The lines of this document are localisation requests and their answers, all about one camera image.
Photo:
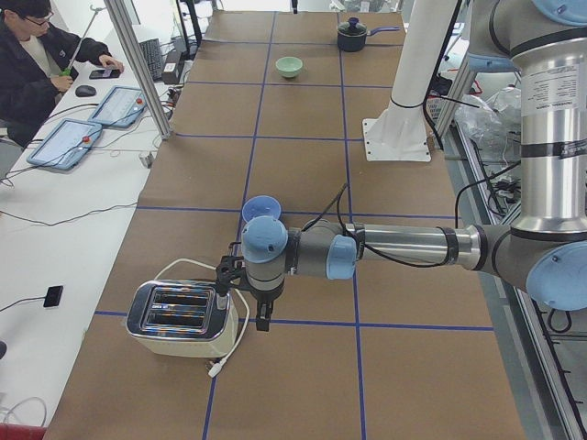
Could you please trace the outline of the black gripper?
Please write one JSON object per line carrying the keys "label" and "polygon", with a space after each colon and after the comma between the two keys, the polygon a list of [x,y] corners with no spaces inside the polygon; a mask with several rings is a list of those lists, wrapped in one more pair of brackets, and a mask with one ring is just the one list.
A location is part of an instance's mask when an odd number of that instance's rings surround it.
{"label": "black gripper", "polygon": [[281,296],[281,286],[269,290],[252,288],[250,293],[257,302],[256,330],[269,331],[273,304]]}

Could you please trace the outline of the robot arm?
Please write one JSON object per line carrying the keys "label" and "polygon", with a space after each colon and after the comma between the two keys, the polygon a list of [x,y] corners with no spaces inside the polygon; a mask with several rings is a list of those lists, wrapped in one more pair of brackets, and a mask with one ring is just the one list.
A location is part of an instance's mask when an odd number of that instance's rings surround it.
{"label": "robot arm", "polygon": [[480,270],[561,311],[586,305],[586,4],[477,1],[472,68],[521,73],[521,212],[511,225],[425,228],[315,220],[287,229],[268,215],[243,229],[242,286],[269,328],[288,273],[345,280],[361,259]]}

